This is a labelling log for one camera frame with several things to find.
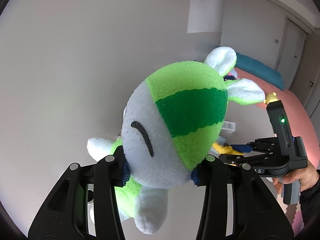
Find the gray handle grip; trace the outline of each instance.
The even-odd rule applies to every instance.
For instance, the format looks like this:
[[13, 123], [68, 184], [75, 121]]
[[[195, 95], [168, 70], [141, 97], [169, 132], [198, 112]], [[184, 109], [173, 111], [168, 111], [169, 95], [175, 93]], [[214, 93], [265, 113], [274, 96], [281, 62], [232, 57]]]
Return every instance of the gray handle grip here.
[[300, 200], [300, 181], [296, 180], [291, 184], [284, 184], [282, 187], [281, 197], [286, 205], [297, 204]]

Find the white box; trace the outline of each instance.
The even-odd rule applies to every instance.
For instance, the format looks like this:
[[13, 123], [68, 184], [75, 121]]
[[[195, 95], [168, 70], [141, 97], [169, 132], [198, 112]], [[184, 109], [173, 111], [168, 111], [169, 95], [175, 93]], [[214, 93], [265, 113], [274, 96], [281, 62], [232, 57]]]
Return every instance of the white box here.
[[235, 122], [224, 121], [221, 131], [227, 133], [233, 133], [236, 130]]

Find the green plush toy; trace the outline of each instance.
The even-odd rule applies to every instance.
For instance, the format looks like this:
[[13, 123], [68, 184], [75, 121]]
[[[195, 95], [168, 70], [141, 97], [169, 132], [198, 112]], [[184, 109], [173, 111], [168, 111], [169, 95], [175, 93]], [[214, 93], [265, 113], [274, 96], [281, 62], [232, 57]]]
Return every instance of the green plush toy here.
[[[265, 99], [253, 81], [224, 81], [235, 64], [234, 50], [219, 47], [204, 63], [160, 68], [129, 98], [122, 139], [89, 139], [88, 151], [96, 161], [123, 145], [131, 178], [125, 187], [116, 187], [122, 221], [133, 217], [143, 233], [157, 232], [167, 215], [168, 189], [190, 181], [220, 133], [228, 101], [248, 105]], [[90, 213], [94, 220], [93, 209]]]

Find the door frame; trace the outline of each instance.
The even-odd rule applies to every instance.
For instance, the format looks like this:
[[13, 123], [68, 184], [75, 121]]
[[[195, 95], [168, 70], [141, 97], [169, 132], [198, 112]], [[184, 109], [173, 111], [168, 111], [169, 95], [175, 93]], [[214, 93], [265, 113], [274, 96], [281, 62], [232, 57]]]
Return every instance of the door frame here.
[[308, 102], [308, 100], [309, 100], [309, 98], [311, 97], [311, 94], [312, 94], [312, 92], [313, 92], [313, 90], [314, 90], [314, 88], [315, 88], [315, 86], [316, 85], [319, 85], [318, 83], [319, 83], [319, 76], [320, 76], [320, 60], [319, 60], [319, 62], [318, 62], [318, 67], [317, 67], [317, 69], [316, 69], [316, 75], [315, 75], [315, 77], [316, 77], [316, 79], [314, 80], [314, 84], [313, 84], [313, 87], [312, 87], [312, 89], [310, 90], [310, 93], [307, 95], [307, 93], [303, 96], [303, 98], [302, 98], [302, 100], [301, 100], [301, 103], [302, 103], [302, 105], [303, 106], [305, 106], [306, 104], [307, 104], [307, 102]]
[[282, 54], [283, 54], [283, 50], [284, 50], [284, 46], [285, 46], [285, 42], [287, 40], [287, 34], [288, 34], [288, 28], [289, 28], [289, 22], [292, 22], [293, 24], [297, 25], [300, 29], [302, 29], [306, 34], [307, 34], [307, 38], [303, 44], [303, 49], [302, 49], [302, 53], [301, 53], [301, 57], [300, 57], [300, 61], [299, 61], [299, 64], [298, 64], [298, 68], [297, 68], [297, 71], [294, 75], [294, 78], [292, 80], [292, 83], [290, 85], [290, 87], [292, 86], [293, 84], [293, 81], [295, 80], [295, 77], [296, 77], [296, 74], [297, 72], [299, 71], [299, 68], [300, 68], [300, 64], [301, 64], [301, 60], [303, 58], [303, 55], [304, 55], [304, 50], [305, 50], [305, 45], [306, 45], [306, 42], [308, 40], [308, 36], [309, 34], [312, 33], [312, 30], [310, 30], [307, 26], [302, 26], [301, 24], [297, 23], [297, 21], [295, 21], [294, 19], [292, 19], [289, 15], [286, 15], [286, 18], [285, 18], [285, 21], [284, 21], [284, 30], [283, 30], [283, 34], [282, 34], [282, 39], [281, 39], [281, 44], [280, 44], [280, 48], [279, 48], [279, 53], [278, 53], [278, 57], [277, 57], [277, 60], [276, 60], [276, 64], [274, 66], [274, 70], [277, 70], [278, 67], [279, 67], [279, 63], [280, 63], [280, 60], [281, 60], [281, 57], [282, 57]]

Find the screw head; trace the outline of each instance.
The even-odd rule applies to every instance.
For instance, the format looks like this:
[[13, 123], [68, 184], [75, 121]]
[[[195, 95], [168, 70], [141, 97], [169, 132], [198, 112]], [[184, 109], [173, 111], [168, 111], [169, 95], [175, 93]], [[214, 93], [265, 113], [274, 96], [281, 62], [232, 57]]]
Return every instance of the screw head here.
[[74, 170], [78, 169], [78, 167], [79, 167], [78, 163], [72, 163], [69, 168], [70, 168], [70, 170], [74, 171]]
[[115, 157], [113, 155], [108, 155], [106, 158], [105, 158], [106, 162], [110, 163], [110, 162], [113, 162], [115, 160]]
[[205, 159], [209, 162], [214, 162], [214, 160], [216, 159], [213, 155], [208, 154]]
[[242, 164], [242, 168], [245, 169], [246, 171], [251, 169], [251, 166], [248, 163]]

